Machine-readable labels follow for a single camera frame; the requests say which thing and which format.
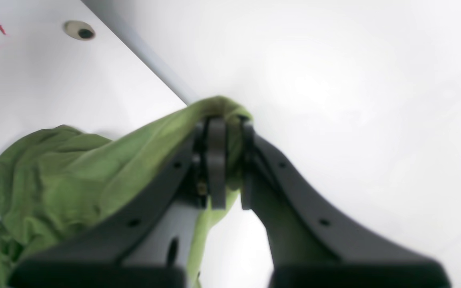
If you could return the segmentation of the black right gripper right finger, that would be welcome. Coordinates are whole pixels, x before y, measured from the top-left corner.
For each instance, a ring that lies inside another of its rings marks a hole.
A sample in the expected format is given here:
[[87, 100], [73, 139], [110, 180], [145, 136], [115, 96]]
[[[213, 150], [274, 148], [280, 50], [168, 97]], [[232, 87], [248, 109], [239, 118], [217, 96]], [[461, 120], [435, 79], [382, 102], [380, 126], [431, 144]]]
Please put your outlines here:
[[441, 264], [357, 223], [241, 120], [242, 208], [267, 229], [271, 288], [450, 288]]

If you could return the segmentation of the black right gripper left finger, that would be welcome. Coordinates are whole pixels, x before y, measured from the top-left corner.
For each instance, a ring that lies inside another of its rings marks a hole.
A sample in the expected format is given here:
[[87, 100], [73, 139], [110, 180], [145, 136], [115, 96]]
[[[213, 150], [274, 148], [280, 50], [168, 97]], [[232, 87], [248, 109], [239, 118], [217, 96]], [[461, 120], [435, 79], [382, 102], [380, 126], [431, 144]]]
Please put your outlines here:
[[213, 117], [114, 215], [29, 257], [10, 288], [186, 288], [200, 213], [226, 208], [226, 124]]

